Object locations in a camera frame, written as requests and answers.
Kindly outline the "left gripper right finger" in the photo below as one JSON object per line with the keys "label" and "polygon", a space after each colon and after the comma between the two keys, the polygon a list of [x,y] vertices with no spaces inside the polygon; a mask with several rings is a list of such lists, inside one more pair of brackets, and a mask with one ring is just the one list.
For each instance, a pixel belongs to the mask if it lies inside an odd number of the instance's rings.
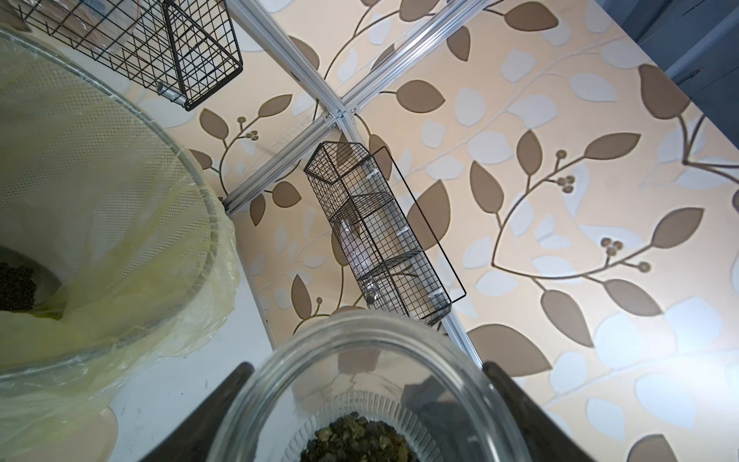
{"label": "left gripper right finger", "polygon": [[485,362],[483,373],[502,395],[533,461],[594,462],[499,365]]}

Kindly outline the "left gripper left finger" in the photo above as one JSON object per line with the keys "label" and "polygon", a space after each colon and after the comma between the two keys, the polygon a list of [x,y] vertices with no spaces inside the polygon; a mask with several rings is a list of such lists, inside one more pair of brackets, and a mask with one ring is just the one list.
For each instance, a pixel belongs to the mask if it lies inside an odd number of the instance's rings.
{"label": "left gripper left finger", "polygon": [[226,413],[242,387],[254,374],[254,367],[242,362],[188,418],[159,446],[142,458],[143,462],[205,461]]}

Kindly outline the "jar with beige lid front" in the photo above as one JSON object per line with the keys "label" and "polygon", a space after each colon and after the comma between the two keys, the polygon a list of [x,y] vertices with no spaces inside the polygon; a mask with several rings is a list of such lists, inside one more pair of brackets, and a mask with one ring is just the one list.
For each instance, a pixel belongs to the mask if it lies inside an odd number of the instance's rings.
{"label": "jar with beige lid front", "polygon": [[211,461],[296,461],[350,414],[390,425],[421,461],[527,461],[511,412],[449,338],[397,315],[349,311],[300,331],[230,406]]}

